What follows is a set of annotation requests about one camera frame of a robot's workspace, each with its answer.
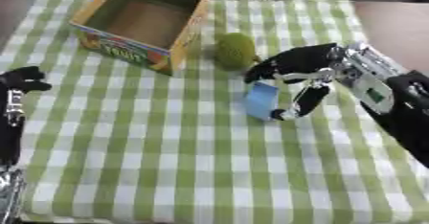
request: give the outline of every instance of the checkered tablecloth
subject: checkered tablecloth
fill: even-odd
[[[242,77],[213,65],[211,47],[227,32],[251,35],[262,58],[364,40],[351,2],[211,2],[186,67],[169,78],[79,47],[67,21],[85,1],[35,0],[0,57],[0,70],[40,65],[54,85],[25,99],[28,218],[429,220],[428,171],[347,90],[334,85],[311,116],[262,123],[243,111]]]

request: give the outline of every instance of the blue block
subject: blue block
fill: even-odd
[[[262,82],[256,82],[245,98],[246,112],[250,116],[269,121],[275,108],[279,88]]]

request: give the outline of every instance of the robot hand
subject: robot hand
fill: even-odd
[[[0,166],[16,165],[24,126],[21,98],[31,91],[46,91],[51,85],[41,81],[38,67],[24,67],[0,75]]]
[[[252,82],[281,75],[285,83],[293,83],[305,77],[294,73],[307,73],[308,76],[311,74],[317,76],[319,73],[323,77],[324,73],[321,70],[325,69],[329,74],[330,67],[335,69],[333,64],[342,63],[344,64],[342,68],[338,69],[337,66],[337,70],[333,70],[334,78],[361,100],[364,109],[384,130],[429,168],[429,143],[426,133],[429,126],[429,78],[417,71],[398,72],[390,66],[393,63],[389,64],[384,60],[386,57],[374,49],[366,47],[360,49],[359,45],[355,45],[349,49],[351,52],[347,53],[347,50],[338,48],[336,44],[292,49],[254,66],[246,74],[245,81]],[[350,70],[358,71],[354,73],[357,76],[351,76],[351,78],[345,76],[345,71]],[[376,96],[370,95],[370,91],[386,91],[384,86],[389,92],[377,93]],[[300,112],[298,116],[289,118],[298,118],[309,113],[328,92],[328,87],[324,85],[307,87],[293,103],[304,109],[298,110]],[[283,120],[284,110],[276,109],[271,116],[274,119]]]
[[[429,78],[419,72],[388,78],[395,97],[393,109],[386,114],[372,111],[361,102],[375,121],[429,168]]]
[[[275,109],[271,112],[271,118],[280,121],[305,116],[329,93],[325,83],[329,83],[333,77],[333,70],[328,66],[337,58],[331,54],[335,47],[336,43],[329,43],[282,52],[250,69],[244,81],[250,83],[260,79],[273,79],[275,76],[282,78],[287,84],[305,79],[313,80],[294,99],[290,109]]]

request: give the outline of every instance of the green fruit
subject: green fruit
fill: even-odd
[[[225,34],[215,45],[216,63],[227,71],[244,71],[252,66],[255,57],[255,44],[245,34]]]

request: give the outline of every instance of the fruit box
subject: fruit box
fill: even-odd
[[[209,0],[93,0],[70,21],[91,50],[172,75],[199,33]]]

